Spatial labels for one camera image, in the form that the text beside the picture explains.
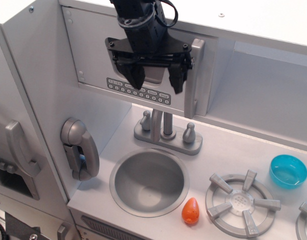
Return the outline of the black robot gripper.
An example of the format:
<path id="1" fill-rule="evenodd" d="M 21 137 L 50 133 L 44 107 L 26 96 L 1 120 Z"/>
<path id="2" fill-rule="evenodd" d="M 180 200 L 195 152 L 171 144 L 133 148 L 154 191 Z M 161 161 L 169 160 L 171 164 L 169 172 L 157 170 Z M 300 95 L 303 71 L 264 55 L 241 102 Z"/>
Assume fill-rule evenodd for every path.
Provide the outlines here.
<path id="1" fill-rule="evenodd" d="M 179 13 L 174 10 L 174 18 L 168 23 L 163 4 L 173 9 L 175 5 L 169 0 L 112 0 L 111 4 L 126 34 L 125 39 L 110 39 L 107 44 L 118 72 L 140 90 L 145 80 L 144 67 L 168 68 L 175 94 L 182 93 L 193 58 L 191 45 L 168 33 Z"/>

